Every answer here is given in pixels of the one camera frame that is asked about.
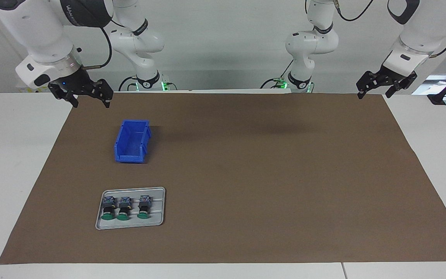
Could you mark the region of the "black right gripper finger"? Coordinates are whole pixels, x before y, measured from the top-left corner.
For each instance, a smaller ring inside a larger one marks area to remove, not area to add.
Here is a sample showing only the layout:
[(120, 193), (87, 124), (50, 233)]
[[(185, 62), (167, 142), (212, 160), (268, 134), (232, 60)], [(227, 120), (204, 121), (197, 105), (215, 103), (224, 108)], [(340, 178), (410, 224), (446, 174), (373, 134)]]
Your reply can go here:
[(89, 96), (101, 101), (105, 108), (110, 108), (110, 101), (113, 99), (114, 90), (105, 79), (91, 82)]
[(69, 102), (74, 108), (78, 107), (79, 102), (72, 92), (64, 90), (59, 84), (56, 83), (48, 83), (48, 88), (55, 99)]

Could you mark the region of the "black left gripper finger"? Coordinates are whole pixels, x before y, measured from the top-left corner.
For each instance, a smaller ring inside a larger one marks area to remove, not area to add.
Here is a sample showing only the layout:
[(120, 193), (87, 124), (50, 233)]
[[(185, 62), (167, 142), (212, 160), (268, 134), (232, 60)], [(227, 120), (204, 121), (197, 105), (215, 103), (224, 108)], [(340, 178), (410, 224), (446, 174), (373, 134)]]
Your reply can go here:
[(417, 74), (409, 74), (408, 77), (402, 78), (400, 81), (393, 81), (391, 87), (386, 91), (386, 97), (391, 98), (396, 92), (406, 90), (416, 78)]
[(378, 72), (366, 71), (357, 81), (358, 99), (362, 99), (370, 90), (380, 87), (379, 81), (382, 79), (380, 77), (381, 75)]

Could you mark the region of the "green push button switch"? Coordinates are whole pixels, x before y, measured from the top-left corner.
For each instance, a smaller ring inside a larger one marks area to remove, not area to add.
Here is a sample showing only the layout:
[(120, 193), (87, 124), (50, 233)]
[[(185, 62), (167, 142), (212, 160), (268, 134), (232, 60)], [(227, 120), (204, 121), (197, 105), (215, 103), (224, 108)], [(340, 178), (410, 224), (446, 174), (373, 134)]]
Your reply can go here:
[(112, 220), (115, 218), (116, 202), (113, 196), (105, 196), (101, 200), (101, 219)]
[(132, 209), (132, 199), (128, 196), (120, 197), (118, 202), (119, 212), (116, 219), (127, 221), (130, 219), (130, 211)]
[(148, 219), (150, 217), (150, 210), (152, 206), (152, 198), (149, 195), (141, 195), (139, 198), (137, 217), (139, 219)]

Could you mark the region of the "blue plastic bin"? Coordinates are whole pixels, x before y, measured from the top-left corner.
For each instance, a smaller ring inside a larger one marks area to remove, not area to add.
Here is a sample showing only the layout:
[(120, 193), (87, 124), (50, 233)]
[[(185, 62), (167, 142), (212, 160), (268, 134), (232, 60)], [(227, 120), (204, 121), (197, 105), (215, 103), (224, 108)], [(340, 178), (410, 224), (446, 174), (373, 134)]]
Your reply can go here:
[(123, 120), (113, 147), (115, 161), (144, 163), (151, 136), (149, 120)]

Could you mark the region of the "grey metal tray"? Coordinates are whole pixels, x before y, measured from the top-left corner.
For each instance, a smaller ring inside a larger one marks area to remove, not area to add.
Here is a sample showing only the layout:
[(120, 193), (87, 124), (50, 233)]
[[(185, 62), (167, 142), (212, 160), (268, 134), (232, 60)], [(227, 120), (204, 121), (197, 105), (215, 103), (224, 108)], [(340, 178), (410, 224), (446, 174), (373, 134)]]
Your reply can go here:
[[(138, 203), (141, 195), (149, 195), (152, 198), (152, 206), (150, 210), (150, 217), (148, 219), (139, 219), (137, 214), (139, 212)], [(163, 187), (151, 188), (131, 188), (131, 189), (108, 189), (101, 195), (101, 200), (105, 196), (113, 196), (116, 202), (115, 218), (112, 220), (102, 220), (101, 203), (99, 205), (97, 220), (95, 228), (97, 230), (107, 229), (123, 229), (133, 227), (159, 226), (163, 223), (163, 211), (165, 208), (166, 190)], [(130, 219), (127, 221), (120, 221), (116, 219), (119, 212), (118, 202), (120, 197), (128, 196), (132, 199), (132, 209), (130, 211)]]

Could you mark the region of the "brown table mat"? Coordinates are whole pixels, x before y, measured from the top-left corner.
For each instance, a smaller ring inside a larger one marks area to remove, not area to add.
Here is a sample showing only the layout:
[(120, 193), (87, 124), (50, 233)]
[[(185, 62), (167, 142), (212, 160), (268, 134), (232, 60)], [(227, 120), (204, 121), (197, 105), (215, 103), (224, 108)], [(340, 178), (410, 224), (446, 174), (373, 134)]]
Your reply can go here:
[[(144, 163), (115, 161), (149, 120)], [(108, 189), (163, 187), (159, 226), (97, 230)], [(446, 208), (381, 95), (80, 98), (0, 264), (446, 261)]]

